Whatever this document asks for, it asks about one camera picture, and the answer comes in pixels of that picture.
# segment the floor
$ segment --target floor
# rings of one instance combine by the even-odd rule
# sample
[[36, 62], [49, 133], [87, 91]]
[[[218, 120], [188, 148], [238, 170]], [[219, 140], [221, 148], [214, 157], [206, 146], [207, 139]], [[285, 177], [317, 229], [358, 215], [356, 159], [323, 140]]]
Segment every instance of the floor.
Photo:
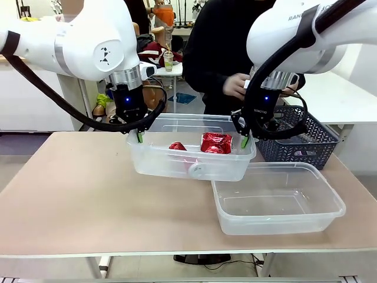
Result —
[[[178, 82], [178, 91], [197, 96], [190, 104], [177, 104], [178, 113], [204, 111], [201, 95], [186, 83]], [[169, 111], [173, 103], [169, 102]], [[3, 135], [0, 137], [0, 192], [28, 161], [48, 135]], [[377, 198], [377, 176], [358, 176]], [[232, 255], [232, 260], [250, 261], [250, 255]], [[336, 277], [359, 275], [364, 283], [377, 278], [377, 252], [326, 254], [278, 254], [272, 267], [273, 277]], [[85, 259], [0, 259], [0, 277], [90, 278]], [[172, 256], [126, 256], [112, 261], [110, 278], [177, 278], [177, 277], [253, 277], [251, 264], [236, 262], [210, 271], [203, 266], [174, 262]]]

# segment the robotic arm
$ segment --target robotic arm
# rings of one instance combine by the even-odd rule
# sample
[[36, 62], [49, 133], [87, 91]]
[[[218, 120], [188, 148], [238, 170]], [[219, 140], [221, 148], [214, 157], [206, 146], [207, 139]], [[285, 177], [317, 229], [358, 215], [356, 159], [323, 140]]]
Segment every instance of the robotic arm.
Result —
[[[254, 62], [251, 81], [244, 107], [232, 114], [237, 131], [248, 137], [251, 130], [259, 139], [287, 139], [306, 132], [307, 109], [292, 129], [277, 131], [273, 110], [281, 90], [294, 73], [331, 70], [344, 55], [341, 45], [377, 44], [376, 16], [376, 0], [307, 0], [287, 7], [279, 1], [258, 17], [247, 38], [247, 53]], [[241, 117], [245, 126], [238, 123]]]
[[[341, 45], [377, 44], [376, 15], [377, 0], [278, 0], [249, 32], [247, 53], [255, 66], [244, 107], [232, 114], [237, 131], [247, 138], [252, 131], [260, 139], [286, 139], [304, 133], [305, 115], [292, 129], [277, 131], [273, 123], [271, 127], [281, 90], [294, 73], [331, 70], [343, 57]], [[85, 0], [82, 12], [70, 23], [6, 22], [0, 26], [0, 54], [61, 108], [95, 129], [125, 133], [137, 129], [140, 134], [164, 109], [166, 97], [144, 117], [147, 108], [141, 93], [136, 38], [123, 0]], [[17, 56], [46, 70], [86, 80], [108, 76], [114, 86], [117, 116], [126, 124], [104, 125], [77, 113]], [[154, 72], [154, 68], [146, 68], [146, 77]], [[242, 126], [238, 123], [241, 117], [245, 120]]]
[[[144, 118], [148, 109], [142, 81], [153, 75], [156, 67], [140, 64], [136, 47], [133, 23], [123, 0], [85, 0], [82, 11], [71, 22], [13, 20], [0, 25], [0, 54], [18, 70], [21, 62], [16, 56], [58, 74], [91, 81], [108, 78], [117, 106], [117, 119], [113, 121], [125, 125], [104, 126], [91, 121], [95, 129], [122, 132], [138, 129], [142, 133], [163, 110], [165, 102]], [[24, 65], [22, 69], [23, 75], [40, 89], [42, 82], [31, 78]], [[75, 118], [88, 122], [82, 117]]]

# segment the red foil wrapper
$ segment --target red foil wrapper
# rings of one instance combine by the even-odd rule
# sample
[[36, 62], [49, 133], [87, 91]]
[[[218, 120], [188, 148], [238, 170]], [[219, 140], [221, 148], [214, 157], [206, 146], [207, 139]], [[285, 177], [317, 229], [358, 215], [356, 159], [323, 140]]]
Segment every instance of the red foil wrapper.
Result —
[[186, 150], [187, 149], [183, 146], [183, 144], [181, 144], [179, 141], [175, 142], [175, 143], [172, 143], [170, 146], [169, 146], [169, 149], [176, 149], [176, 150]]
[[201, 137], [201, 151], [229, 154], [232, 152], [232, 136], [229, 134], [204, 133]]
[[[179, 141], [172, 143], [169, 146], [169, 149], [187, 151], [187, 149]], [[199, 163], [198, 160], [196, 158], [193, 158], [193, 157], [174, 156], [173, 158], [177, 161], [183, 162], [184, 168], [185, 168], [186, 172], [189, 173], [189, 174], [195, 169], [195, 166], [197, 166], [198, 163]]]

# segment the black shirt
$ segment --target black shirt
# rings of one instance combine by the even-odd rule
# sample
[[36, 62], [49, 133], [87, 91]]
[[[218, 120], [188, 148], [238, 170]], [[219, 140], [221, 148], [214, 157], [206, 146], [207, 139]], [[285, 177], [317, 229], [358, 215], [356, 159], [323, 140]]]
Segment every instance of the black shirt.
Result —
[[149, 34], [149, 19], [143, 0], [124, 0], [133, 22], [138, 24], [140, 34]]
[[254, 21], [275, 0], [209, 0], [200, 12], [183, 55], [183, 75], [204, 93], [206, 114], [230, 115], [242, 108], [238, 98], [223, 94], [228, 76], [250, 74], [253, 63], [246, 40]]

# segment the blue plastic basket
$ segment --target blue plastic basket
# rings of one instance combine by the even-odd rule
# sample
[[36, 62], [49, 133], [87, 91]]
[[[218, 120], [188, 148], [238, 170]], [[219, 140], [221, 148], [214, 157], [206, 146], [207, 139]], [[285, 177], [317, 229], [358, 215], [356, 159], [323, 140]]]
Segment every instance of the blue plastic basket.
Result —
[[[278, 106], [279, 130], [294, 126], [303, 115], [300, 106]], [[322, 170], [339, 139], [311, 114], [307, 115], [308, 132], [288, 140], [260, 140], [256, 143], [267, 162], [306, 162]]]

